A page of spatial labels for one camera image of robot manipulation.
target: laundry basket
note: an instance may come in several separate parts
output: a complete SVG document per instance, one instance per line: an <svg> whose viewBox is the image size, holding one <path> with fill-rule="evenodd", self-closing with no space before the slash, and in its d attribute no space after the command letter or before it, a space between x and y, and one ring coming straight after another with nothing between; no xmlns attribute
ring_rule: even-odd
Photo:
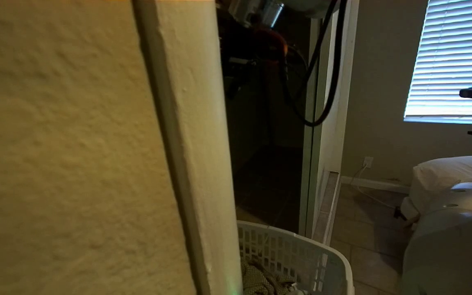
<svg viewBox="0 0 472 295"><path fill-rule="evenodd" d="M338 251L290 231L238 221L240 256L289 276L311 295L354 295L352 271Z"/></svg>

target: green fabric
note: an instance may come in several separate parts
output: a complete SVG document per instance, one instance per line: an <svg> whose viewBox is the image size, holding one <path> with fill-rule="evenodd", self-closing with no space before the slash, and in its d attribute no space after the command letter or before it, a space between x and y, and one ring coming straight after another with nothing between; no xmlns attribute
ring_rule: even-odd
<svg viewBox="0 0 472 295"><path fill-rule="evenodd" d="M254 259L241 259L241 274L243 295L286 295L293 289L294 280L270 273Z"/></svg>

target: bedding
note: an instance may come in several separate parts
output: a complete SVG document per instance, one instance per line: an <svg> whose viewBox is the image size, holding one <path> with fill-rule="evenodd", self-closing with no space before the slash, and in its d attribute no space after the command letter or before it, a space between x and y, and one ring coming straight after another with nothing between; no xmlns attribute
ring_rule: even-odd
<svg viewBox="0 0 472 295"><path fill-rule="evenodd" d="M432 200L461 182L472 182L472 156L432 159L418 164L413 168L413 180L404 213L406 218L415 211L409 206L409 201L418 213L423 213Z"/></svg>

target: window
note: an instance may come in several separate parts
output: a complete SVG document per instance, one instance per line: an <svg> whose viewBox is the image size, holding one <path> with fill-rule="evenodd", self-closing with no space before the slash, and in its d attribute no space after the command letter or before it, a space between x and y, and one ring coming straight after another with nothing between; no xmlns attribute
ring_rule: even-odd
<svg viewBox="0 0 472 295"><path fill-rule="evenodd" d="M472 0L429 0L404 121L472 123Z"/></svg>

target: textured wall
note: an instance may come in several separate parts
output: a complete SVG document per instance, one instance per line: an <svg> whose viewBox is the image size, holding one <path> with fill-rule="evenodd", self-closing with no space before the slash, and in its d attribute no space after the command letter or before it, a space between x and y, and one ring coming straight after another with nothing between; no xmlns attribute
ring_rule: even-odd
<svg viewBox="0 0 472 295"><path fill-rule="evenodd" d="M410 184L412 167L439 157L472 155L471 125L405 123L403 113L427 0L360 2L342 173Z"/></svg>
<svg viewBox="0 0 472 295"><path fill-rule="evenodd" d="M0 294L195 293L127 1L0 0Z"/></svg>

